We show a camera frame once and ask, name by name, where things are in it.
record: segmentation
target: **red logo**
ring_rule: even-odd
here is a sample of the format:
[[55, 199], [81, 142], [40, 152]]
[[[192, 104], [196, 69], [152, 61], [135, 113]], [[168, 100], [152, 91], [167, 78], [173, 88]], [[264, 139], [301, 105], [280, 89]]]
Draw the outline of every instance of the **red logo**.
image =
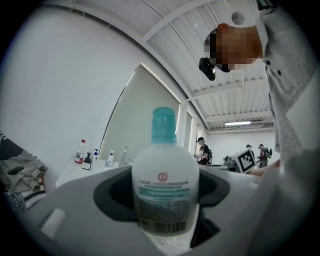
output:
[[164, 172], [160, 172], [158, 174], [158, 180], [161, 182], [165, 182], [168, 179], [168, 175]]

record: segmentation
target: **shirt collar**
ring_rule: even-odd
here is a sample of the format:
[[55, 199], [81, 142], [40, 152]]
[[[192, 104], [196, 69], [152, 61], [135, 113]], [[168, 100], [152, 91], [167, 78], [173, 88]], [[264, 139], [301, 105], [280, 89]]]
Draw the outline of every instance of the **shirt collar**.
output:
[[263, 54], [263, 57], [265, 57], [265, 55], [266, 55], [266, 47], [267, 47], [267, 44], [268, 44], [268, 41], [269, 41], [269, 37], [268, 37], [268, 34], [267, 34], [266, 26], [264, 25], [261, 17], [258, 17], [255, 20], [255, 26], [256, 26], [256, 29], [258, 31], [258, 35], [259, 35], [259, 38], [260, 38], [260, 41], [261, 41], [262, 54]]

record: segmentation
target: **ear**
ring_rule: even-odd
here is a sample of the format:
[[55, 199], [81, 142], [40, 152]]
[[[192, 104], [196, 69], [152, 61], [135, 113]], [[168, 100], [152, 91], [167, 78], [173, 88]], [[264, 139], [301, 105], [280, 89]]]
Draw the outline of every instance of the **ear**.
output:
[[221, 23], [218, 25], [218, 30], [225, 30], [229, 27], [227, 23]]

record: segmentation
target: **ceiling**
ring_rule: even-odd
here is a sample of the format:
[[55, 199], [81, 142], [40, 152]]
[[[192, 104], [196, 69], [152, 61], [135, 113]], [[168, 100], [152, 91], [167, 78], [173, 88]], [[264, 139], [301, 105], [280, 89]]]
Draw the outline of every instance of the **ceiling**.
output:
[[256, 0], [47, 0], [83, 11], [112, 24], [149, 51], [188, 96], [210, 133], [242, 130], [225, 122], [254, 121], [246, 128], [271, 130], [269, 92], [260, 60], [243, 70], [216, 69], [215, 81], [199, 70], [204, 40], [220, 23], [237, 27], [234, 12], [242, 13], [241, 27], [253, 26]]

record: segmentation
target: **white counter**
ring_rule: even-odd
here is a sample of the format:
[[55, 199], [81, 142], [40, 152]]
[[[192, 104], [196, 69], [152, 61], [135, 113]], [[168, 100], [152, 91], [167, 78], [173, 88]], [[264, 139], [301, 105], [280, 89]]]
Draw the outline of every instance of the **white counter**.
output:
[[112, 167], [105, 166], [105, 162], [99, 159], [97, 164], [91, 164], [90, 170], [86, 170], [82, 169], [82, 164], [75, 163], [75, 160], [72, 159], [56, 181], [55, 187], [58, 188], [67, 182], [118, 168], [118, 162], [114, 162]]

